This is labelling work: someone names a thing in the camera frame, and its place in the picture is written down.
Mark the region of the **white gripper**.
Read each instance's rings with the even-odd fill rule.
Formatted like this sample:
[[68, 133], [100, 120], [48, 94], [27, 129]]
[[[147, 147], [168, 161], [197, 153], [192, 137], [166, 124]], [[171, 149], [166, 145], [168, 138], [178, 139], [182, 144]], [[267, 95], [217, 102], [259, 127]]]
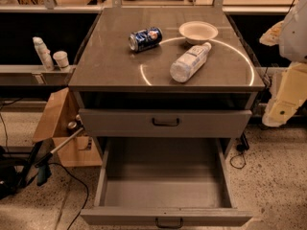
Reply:
[[279, 43], [280, 56], [292, 62], [281, 73], [280, 82], [271, 87], [270, 98], [262, 123], [267, 127], [280, 127], [291, 119], [307, 101], [307, 0], [298, 0], [285, 16], [270, 27], [259, 39], [263, 45]]

